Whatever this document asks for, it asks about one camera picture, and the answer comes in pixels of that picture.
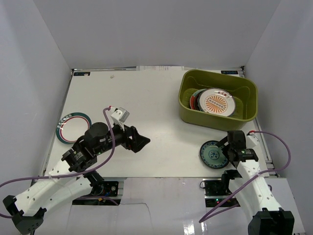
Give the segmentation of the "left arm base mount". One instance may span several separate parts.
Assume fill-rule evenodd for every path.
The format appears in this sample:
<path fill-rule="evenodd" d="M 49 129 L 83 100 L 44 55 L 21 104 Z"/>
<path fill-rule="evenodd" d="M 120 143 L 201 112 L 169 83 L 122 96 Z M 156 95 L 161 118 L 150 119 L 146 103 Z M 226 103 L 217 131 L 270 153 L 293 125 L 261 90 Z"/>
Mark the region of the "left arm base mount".
<path fill-rule="evenodd" d="M 72 205 L 80 206 L 118 206 L 118 181 L 104 181 L 99 186 L 94 186 L 91 193 L 72 201 Z"/>

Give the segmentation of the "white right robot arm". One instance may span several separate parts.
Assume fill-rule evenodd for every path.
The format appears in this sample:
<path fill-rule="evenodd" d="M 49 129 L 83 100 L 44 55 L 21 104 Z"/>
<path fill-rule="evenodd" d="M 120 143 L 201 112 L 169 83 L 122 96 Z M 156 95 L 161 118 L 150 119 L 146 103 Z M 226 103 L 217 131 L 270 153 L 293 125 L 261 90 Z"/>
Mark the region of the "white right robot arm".
<path fill-rule="evenodd" d="M 217 143 L 222 153 L 234 166 L 222 174 L 221 190 L 235 197 L 249 224 L 250 235 L 291 235 L 294 216 L 275 199 L 261 170 L 253 149 L 246 146 L 247 135 L 240 130 L 228 131 Z"/>

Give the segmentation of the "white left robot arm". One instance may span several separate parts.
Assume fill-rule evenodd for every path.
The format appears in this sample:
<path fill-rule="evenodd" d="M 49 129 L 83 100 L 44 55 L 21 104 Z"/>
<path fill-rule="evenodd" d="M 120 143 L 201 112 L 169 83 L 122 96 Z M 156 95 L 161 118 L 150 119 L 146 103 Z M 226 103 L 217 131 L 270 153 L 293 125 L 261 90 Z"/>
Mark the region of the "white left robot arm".
<path fill-rule="evenodd" d="M 89 169 L 97 157 L 119 145 L 136 153 L 150 141 L 133 126 L 109 128 L 102 122 L 94 123 L 46 176 L 24 192 L 4 198 L 15 227 L 28 235 L 42 225 L 46 215 L 64 204 L 85 195 L 98 196 L 105 189 L 105 181 L 96 170 Z"/>

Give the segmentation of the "small blue white dish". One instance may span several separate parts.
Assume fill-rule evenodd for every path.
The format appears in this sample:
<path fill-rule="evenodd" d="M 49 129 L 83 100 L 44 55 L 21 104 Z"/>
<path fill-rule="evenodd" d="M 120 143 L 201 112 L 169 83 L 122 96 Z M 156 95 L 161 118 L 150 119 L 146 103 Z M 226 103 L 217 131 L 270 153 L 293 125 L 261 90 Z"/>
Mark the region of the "small blue white dish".
<path fill-rule="evenodd" d="M 199 151 L 200 159 L 211 169 L 222 169 L 229 163 L 222 149 L 216 146 L 217 143 L 217 141 L 207 141 L 200 147 Z"/>

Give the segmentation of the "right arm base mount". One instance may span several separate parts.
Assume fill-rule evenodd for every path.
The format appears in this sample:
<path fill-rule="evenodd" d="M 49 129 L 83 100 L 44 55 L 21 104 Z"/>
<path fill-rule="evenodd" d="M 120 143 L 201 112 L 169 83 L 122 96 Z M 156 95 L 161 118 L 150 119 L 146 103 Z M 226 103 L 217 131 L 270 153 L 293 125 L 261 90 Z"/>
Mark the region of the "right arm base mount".
<path fill-rule="evenodd" d="M 204 190 L 206 207 L 213 208 L 230 195 L 229 182 L 236 178 L 241 178 L 237 170 L 226 170 L 220 178 L 202 180 L 200 188 Z"/>

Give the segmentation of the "teal scalloped plate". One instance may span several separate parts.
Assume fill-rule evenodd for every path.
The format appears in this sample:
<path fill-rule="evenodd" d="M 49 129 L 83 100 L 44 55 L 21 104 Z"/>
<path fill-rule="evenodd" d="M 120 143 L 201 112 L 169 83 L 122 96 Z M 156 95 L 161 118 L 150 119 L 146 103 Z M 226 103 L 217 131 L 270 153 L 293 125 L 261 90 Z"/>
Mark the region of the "teal scalloped plate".
<path fill-rule="evenodd" d="M 198 93 L 195 96 L 195 100 L 194 100 L 194 108 L 195 110 L 198 111 L 202 111 L 200 105 L 199 105 L 199 96 L 201 95 L 201 93 L 203 92 L 203 90 L 198 90 Z"/>

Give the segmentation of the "red teal floral plate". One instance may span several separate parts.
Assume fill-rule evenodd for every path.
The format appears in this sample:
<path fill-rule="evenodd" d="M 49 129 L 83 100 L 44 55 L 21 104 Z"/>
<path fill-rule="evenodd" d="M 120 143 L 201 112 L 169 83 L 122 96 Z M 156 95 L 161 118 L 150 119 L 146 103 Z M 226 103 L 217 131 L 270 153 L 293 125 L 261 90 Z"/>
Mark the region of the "red teal floral plate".
<path fill-rule="evenodd" d="M 192 110 L 195 110 L 195 108 L 194 108 L 194 100 L 195 100 L 195 96 L 196 96 L 197 93 L 198 93 L 198 91 L 194 92 L 191 95 L 190 100 L 189 100 L 190 109 L 192 109 Z"/>

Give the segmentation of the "white plate orange sunburst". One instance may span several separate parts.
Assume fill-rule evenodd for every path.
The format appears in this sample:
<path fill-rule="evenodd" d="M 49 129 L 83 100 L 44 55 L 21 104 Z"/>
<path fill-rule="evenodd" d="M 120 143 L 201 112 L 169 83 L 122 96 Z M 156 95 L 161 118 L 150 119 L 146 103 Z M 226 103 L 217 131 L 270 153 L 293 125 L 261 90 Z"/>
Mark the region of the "white plate orange sunburst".
<path fill-rule="evenodd" d="M 203 91 L 199 96 L 199 105 L 202 111 L 223 117 L 231 116 L 236 109 L 233 96 L 218 88 Z"/>

